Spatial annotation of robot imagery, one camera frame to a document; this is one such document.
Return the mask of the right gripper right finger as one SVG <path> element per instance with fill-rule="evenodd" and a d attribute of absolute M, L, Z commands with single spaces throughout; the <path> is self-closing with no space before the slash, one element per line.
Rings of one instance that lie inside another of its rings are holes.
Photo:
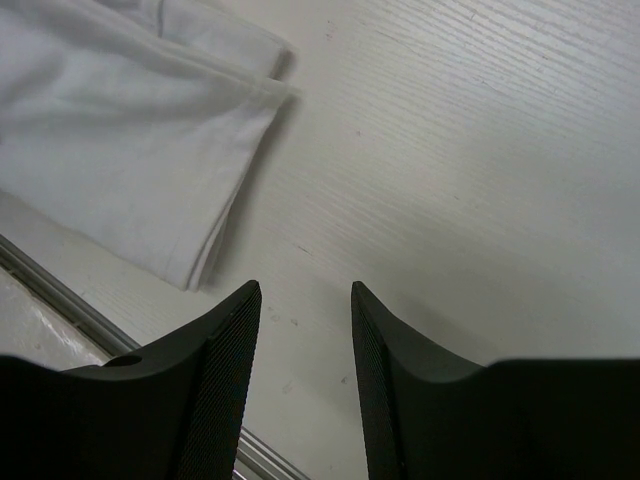
<path fill-rule="evenodd" d="M 372 479 L 635 479 L 639 363 L 518 359 L 481 366 L 351 289 Z"/>

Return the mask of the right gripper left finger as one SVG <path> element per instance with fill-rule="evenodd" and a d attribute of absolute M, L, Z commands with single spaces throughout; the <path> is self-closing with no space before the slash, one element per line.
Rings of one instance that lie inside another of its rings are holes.
<path fill-rule="evenodd" d="M 104 365 L 1 359 L 5 479 L 228 479 L 260 323 L 249 281 L 201 317 Z"/>

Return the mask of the white skirt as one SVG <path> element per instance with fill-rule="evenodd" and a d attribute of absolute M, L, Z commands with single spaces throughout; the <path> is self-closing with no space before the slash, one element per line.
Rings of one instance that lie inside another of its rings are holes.
<path fill-rule="evenodd" d="M 201 1 L 5 1 L 1 189 L 195 291 L 289 96 L 290 50 Z"/>

